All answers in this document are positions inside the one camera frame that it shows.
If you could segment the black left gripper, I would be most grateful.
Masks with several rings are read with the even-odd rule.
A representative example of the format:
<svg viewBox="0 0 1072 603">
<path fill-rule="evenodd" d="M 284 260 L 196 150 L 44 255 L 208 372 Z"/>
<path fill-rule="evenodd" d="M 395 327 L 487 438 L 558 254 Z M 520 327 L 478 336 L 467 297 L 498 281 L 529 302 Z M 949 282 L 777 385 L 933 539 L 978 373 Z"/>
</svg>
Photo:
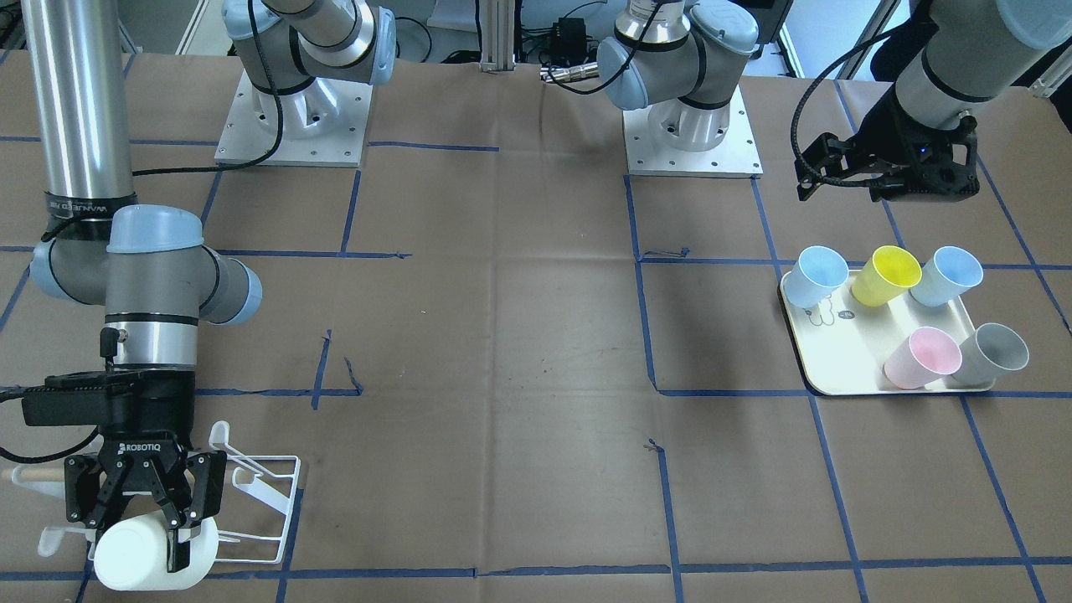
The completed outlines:
<svg viewBox="0 0 1072 603">
<path fill-rule="evenodd" d="M 879 174 L 872 198 L 962 201 L 980 190 L 977 119 L 966 113 L 952 130 L 921 126 L 896 100 L 880 100 L 850 138 L 850 174 Z"/>
</svg>

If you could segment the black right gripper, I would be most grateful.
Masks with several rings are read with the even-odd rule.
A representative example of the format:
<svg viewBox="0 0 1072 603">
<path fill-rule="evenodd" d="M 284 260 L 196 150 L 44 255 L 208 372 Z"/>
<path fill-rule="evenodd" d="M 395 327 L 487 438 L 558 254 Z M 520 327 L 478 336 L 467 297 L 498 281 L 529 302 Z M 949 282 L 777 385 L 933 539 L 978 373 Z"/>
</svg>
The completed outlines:
<svg viewBox="0 0 1072 603">
<path fill-rule="evenodd" d="M 166 571 L 183 571 L 191 545 L 179 530 L 194 529 L 218 514 L 227 465 L 225 451 L 188 456 L 193 448 L 195 373 L 96 373 L 96 384 L 108 394 L 106 417 L 99 424 L 104 444 L 96 457 L 65 459 L 66 518 L 107 530 L 126 511 L 126 492 L 151 492 L 165 517 Z M 142 461 L 151 461 L 151 486 Z"/>
</svg>

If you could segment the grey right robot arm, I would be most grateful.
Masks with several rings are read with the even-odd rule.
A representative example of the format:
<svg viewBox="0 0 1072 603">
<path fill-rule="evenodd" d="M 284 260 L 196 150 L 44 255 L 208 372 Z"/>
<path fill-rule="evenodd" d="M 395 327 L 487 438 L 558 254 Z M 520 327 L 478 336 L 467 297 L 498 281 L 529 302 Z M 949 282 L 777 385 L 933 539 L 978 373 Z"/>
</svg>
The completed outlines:
<svg viewBox="0 0 1072 603">
<path fill-rule="evenodd" d="M 166 576 L 212 559 L 209 534 L 229 456 L 191 441 L 202 322 L 236 325 L 263 286 L 204 244 L 198 216 L 138 201 L 131 168 L 114 1 L 24 1 L 49 222 L 29 274 L 49 296 L 105 309 L 104 367 L 11 389 L 29 426 L 93 426 L 102 446 L 61 451 L 65 515 L 92 542 L 96 569 L 134 526 L 134 497 L 157 501 L 147 551 Z"/>
</svg>

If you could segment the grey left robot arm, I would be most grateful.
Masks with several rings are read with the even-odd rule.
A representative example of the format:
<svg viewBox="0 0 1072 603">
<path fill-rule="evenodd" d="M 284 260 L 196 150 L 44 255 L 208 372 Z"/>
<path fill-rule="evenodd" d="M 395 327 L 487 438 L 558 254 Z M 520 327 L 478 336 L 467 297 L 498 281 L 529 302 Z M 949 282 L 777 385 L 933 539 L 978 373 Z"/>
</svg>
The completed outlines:
<svg viewBox="0 0 1072 603">
<path fill-rule="evenodd" d="M 703 113 L 723 115 L 757 42 L 758 26 L 729 1 L 632 1 L 597 64 L 623 111 L 667 103 L 671 145 Z M 801 147 L 803 106 L 790 122 L 796 195 L 820 186 L 867 188 L 873 201 L 962 201 L 979 191 L 977 112 L 1069 39 L 1068 1 L 923 1 L 899 27 L 853 47 L 899 39 L 920 47 L 857 133 Z"/>
</svg>

